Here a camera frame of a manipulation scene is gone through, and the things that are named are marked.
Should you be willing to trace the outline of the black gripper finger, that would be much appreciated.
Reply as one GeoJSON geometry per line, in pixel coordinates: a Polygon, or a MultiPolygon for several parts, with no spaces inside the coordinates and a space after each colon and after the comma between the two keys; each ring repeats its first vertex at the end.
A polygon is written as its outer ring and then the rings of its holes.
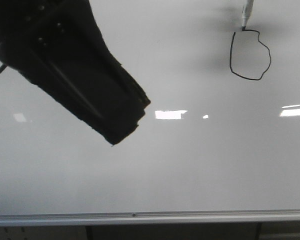
{"type": "Polygon", "coordinates": [[[116,145],[138,127],[146,94],[93,17],[0,15],[0,62],[116,145]]]}
{"type": "Polygon", "coordinates": [[[150,104],[109,51],[87,0],[29,0],[27,22],[41,64],[30,83],[78,118],[141,118],[150,104]]]}

